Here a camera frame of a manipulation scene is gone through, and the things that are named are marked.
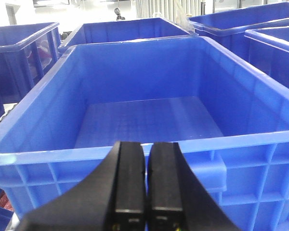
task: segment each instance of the crate rim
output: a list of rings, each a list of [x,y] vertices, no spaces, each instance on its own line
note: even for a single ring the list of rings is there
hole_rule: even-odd
[[[289,5],[289,1],[285,1],[285,2],[278,2],[278,3],[272,3],[270,5]],[[260,6],[253,6],[252,8],[259,8],[259,7],[265,7],[267,5],[260,5]],[[230,10],[230,11],[243,11],[244,9],[234,9],[234,10]],[[225,14],[225,12],[217,12],[214,14]],[[193,18],[200,18],[200,17],[204,17],[205,15],[200,15],[200,16],[194,16],[194,17],[190,17],[189,20],[191,21],[191,23],[193,24],[193,26],[195,27],[195,29],[200,30],[200,31],[206,31],[210,34],[213,34],[215,36],[229,36],[229,35],[234,35],[234,34],[239,34],[244,32],[245,30],[248,29],[253,29],[253,28],[259,28],[259,26],[261,27],[270,27],[271,23],[278,23],[278,22],[284,22],[284,21],[289,21],[289,17],[288,18],[282,18],[282,19],[274,19],[274,20],[270,20],[267,22],[262,22],[262,23],[255,23],[255,24],[250,24],[250,25],[244,25],[244,26],[235,26],[235,27],[231,27],[231,28],[227,28],[227,29],[219,29],[217,27],[213,27],[213,26],[208,26],[206,24],[203,23],[198,23],[195,21],[192,21],[191,19]]]
[[[205,152],[212,150],[234,149],[241,147],[264,146],[276,143],[289,143],[289,130],[227,136],[178,142],[183,153]],[[149,156],[153,143],[142,143],[144,155]],[[61,149],[51,151],[33,151],[22,153],[0,153],[0,166],[43,164],[55,162],[73,162],[103,159],[112,146],[78,149]]]
[[[175,26],[176,28],[184,31],[185,33],[189,34],[189,32],[185,29],[183,29],[182,27],[180,27],[179,25],[175,24],[174,22],[163,18],[163,17],[156,17],[156,18],[143,18],[143,19],[135,19],[135,20],[121,20],[121,21],[110,21],[110,22],[98,22],[98,23],[83,23],[81,25],[79,25],[78,27],[76,27],[72,33],[67,36],[66,39],[63,40],[63,42],[60,44],[60,46],[58,47],[58,51],[60,53],[64,53],[69,47],[68,43],[71,41],[71,39],[79,32],[79,30],[84,26],[84,25],[92,25],[92,24],[112,24],[112,23],[118,23],[118,24],[124,24],[126,22],[137,22],[137,21],[154,21],[154,20],[161,20],[161,21],[165,21],[169,24],[171,24],[172,26]]]
[[[38,30],[37,32],[33,33],[32,35],[24,38],[23,40],[13,44],[13,45],[4,45],[0,46],[0,53],[3,52],[15,52],[22,50],[26,46],[30,45],[35,40],[39,39],[40,37],[44,36],[48,32],[52,31],[56,27],[59,26],[59,23],[49,22],[49,23],[37,23],[37,24],[27,24],[27,25],[11,25],[12,27],[18,27],[18,26],[30,26],[30,25],[47,25],[41,30]]]
[[[284,28],[289,28],[289,26],[268,27],[268,28],[262,28],[262,29],[246,30],[244,36],[254,41],[264,43],[268,46],[271,46],[271,47],[274,47],[274,48],[277,48],[279,50],[283,50],[289,53],[288,41],[281,39],[281,38],[276,38],[272,35],[267,35],[265,33],[262,33],[268,30],[280,30]]]

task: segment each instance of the crate bottom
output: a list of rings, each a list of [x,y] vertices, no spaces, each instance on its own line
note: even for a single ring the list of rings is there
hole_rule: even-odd
[[[75,148],[221,136],[198,97],[103,103],[88,106]]]

